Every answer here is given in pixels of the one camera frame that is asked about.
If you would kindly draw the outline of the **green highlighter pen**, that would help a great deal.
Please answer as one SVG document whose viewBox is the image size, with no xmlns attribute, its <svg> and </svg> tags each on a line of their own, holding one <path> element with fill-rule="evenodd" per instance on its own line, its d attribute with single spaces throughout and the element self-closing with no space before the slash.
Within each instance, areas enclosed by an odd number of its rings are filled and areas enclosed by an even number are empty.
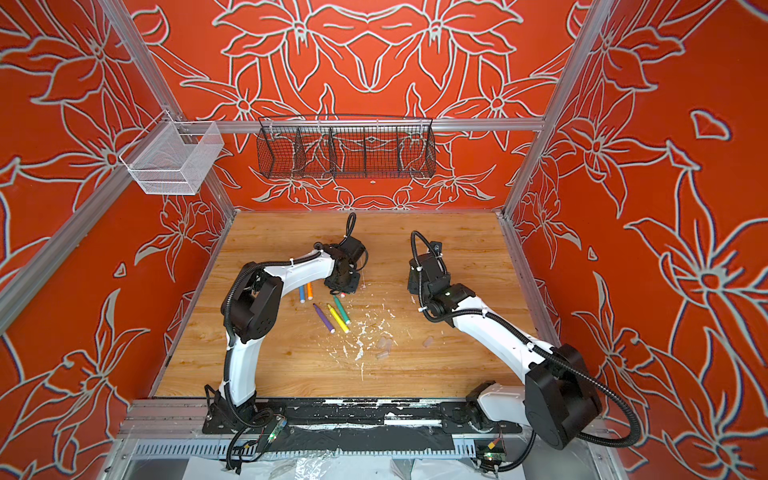
<svg viewBox="0 0 768 480">
<path fill-rule="evenodd" d="M 345 310 L 345 308 L 344 308 L 344 306 L 343 306 L 342 302 L 340 301 L 340 298 L 339 298 L 339 296 L 334 296 L 334 297 L 333 297 L 333 300 L 334 300 L 334 304 L 335 304 L 335 306 L 336 306 L 336 308 L 337 308 L 337 310 L 338 310 L 338 313 L 341 315 L 341 318 L 343 319 L 344 323 L 345 323 L 346 325 L 349 325 L 349 324 L 350 324 L 350 318 L 349 318 L 349 315 L 348 315 L 348 313 L 346 312 L 346 310 Z"/>
</svg>

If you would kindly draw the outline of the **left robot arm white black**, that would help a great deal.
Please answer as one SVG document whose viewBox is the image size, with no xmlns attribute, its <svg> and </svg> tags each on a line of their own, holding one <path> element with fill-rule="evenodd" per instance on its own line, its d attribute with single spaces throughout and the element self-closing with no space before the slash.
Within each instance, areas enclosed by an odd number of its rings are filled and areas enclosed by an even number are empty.
<svg viewBox="0 0 768 480">
<path fill-rule="evenodd" d="M 263 340 L 274 328 L 282 298 L 321 281 L 333 293 L 353 293 L 360 282 L 358 261 L 364 244 L 346 236 L 339 243 L 316 243 L 301 257 L 245 264 L 222 302 L 226 352 L 222 382 L 208 387 L 206 434 L 260 427 L 269 414 L 256 404 L 256 370 Z"/>
</svg>

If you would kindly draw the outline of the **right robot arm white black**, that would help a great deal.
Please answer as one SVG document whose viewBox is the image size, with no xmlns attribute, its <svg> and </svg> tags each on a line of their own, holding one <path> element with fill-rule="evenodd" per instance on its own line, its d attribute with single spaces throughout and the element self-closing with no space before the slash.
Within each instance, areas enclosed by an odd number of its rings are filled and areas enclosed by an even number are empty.
<svg viewBox="0 0 768 480">
<path fill-rule="evenodd" d="M 481 412 L 493 421 L 529 426 L 549 446 L 562 450 L 575 438 L 609 448 L 629 448 L 642 427 L 629 403 L 588 373 L 582 355 L 564 344 L 555 347 L 494 312 L 469 287 L 451 282 L 442 244 L 418 232 L 410 235 L 408 290 L 432 323 L 446 323 L 493 353 L 523 382 L 524 394 L 493 383 L 477 397 Z M 614 403 L 628 422 L 619 438 L 600 437 L 586 428 L 603 411 L 601 398 Z"/>
</svg>

